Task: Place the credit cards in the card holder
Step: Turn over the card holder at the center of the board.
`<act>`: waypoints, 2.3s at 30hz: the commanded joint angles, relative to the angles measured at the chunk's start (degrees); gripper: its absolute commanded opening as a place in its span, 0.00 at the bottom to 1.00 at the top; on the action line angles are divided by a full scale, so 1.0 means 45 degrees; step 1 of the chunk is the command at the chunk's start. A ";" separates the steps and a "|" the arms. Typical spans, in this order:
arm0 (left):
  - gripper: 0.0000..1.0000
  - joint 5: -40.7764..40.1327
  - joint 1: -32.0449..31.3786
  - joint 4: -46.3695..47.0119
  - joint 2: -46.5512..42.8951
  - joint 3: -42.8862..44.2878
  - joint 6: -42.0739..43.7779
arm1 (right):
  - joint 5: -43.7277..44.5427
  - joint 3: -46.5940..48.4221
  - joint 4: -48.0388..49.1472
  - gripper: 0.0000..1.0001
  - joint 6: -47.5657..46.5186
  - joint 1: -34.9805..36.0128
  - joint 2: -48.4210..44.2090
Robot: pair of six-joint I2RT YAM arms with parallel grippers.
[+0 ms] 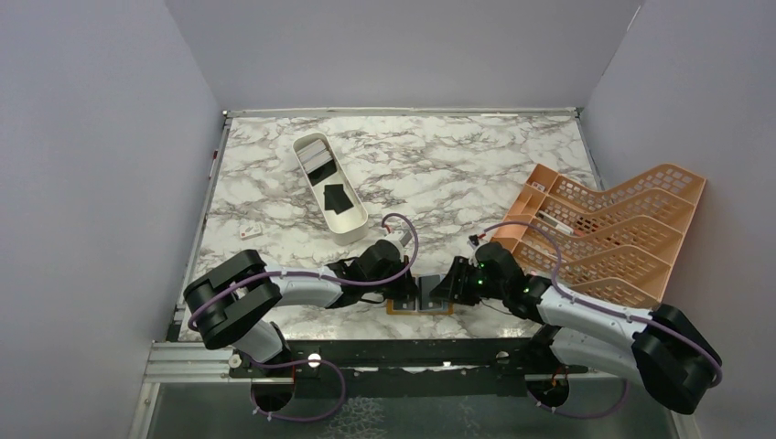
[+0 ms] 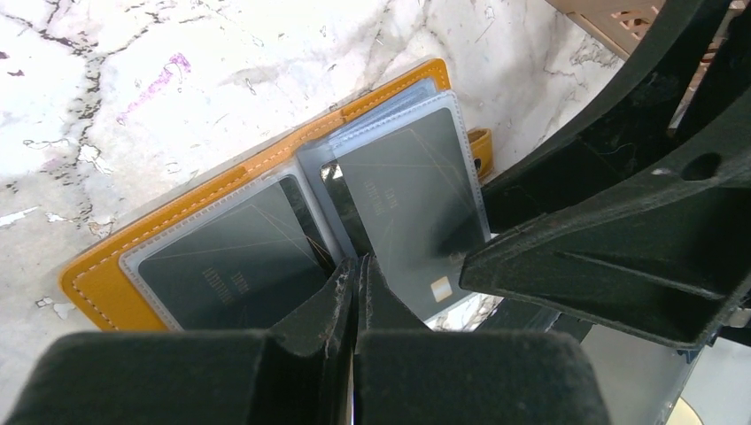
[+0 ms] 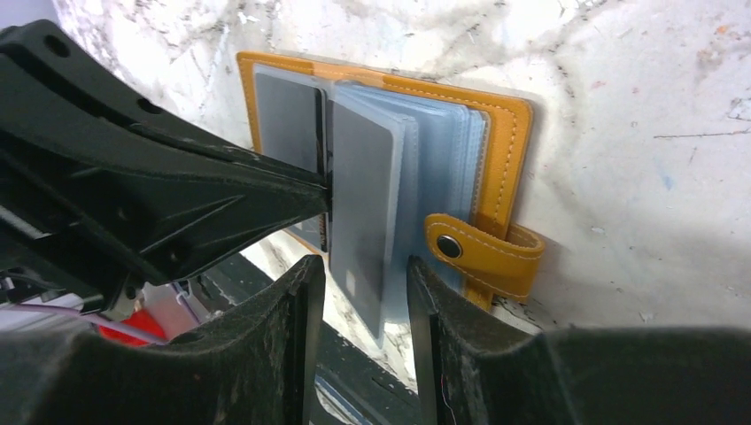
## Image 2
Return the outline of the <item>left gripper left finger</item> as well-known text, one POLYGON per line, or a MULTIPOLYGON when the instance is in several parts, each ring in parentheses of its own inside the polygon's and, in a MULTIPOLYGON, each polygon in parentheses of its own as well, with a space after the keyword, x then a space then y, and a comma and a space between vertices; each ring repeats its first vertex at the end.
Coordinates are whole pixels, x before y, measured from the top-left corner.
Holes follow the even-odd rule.
POLYGON ((357 264, 268 329, 81 332, 38 360, 10 424, 345 424, 357 264))

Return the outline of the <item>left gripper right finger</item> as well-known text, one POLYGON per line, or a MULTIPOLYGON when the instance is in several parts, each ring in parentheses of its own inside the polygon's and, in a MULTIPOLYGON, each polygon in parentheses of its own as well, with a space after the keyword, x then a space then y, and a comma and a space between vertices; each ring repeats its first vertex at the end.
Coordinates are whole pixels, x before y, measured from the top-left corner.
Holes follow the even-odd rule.
POLYGON ((358 424, 607 424, 592 365, 572 336, 440 332, 389 289, 377 260, 354 280, 358 424))

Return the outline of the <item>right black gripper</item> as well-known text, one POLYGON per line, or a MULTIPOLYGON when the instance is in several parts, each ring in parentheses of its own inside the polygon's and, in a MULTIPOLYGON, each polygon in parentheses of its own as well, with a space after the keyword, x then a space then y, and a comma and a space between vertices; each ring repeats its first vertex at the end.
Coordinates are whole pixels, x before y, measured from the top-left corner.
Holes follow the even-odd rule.
POLYGON ((750 86, 750 7, 730 21, 674 135, 668 127, 727 1, 668 1, 606 87, 570 122, 483 188, 493 233, 627 180, 699 133, 750 86))

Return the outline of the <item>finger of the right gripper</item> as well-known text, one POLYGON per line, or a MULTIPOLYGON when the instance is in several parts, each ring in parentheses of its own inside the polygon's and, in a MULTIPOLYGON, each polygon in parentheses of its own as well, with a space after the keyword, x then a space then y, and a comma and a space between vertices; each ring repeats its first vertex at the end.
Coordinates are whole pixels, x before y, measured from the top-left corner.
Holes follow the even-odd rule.
POLYGON ((706 342, 750 289, 750 109, 611 189, 468 256, 467 290, 659 344, 706 342))

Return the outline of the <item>black credit card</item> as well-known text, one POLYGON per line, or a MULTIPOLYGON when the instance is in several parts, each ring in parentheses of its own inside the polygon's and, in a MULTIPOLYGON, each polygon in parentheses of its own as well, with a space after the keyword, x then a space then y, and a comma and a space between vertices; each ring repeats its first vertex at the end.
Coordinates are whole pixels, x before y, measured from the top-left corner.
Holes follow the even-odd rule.
POLYGON ((308 193, 293 173, 246 184, 139 243, 120 268, 170 329, 269 328, 336 266, 308 193))
POLYGON ((451 108, 413 111, 353 136, 319 175, 355 252, 375 257, 417 317, 468 295, 461 266, 489 231, 451 108))

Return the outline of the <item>yellow leather card holder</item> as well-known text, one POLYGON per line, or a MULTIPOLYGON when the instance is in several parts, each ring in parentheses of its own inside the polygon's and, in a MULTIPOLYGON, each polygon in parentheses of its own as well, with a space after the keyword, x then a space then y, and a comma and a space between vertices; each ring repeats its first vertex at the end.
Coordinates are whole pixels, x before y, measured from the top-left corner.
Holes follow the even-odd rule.
POLYGON ((466 128, 431 59, 106 237, 59 285, 103 330, 268 328, 343 260, 373 256, 431 321, 468 297, 492 169, 491 130, 466 128))

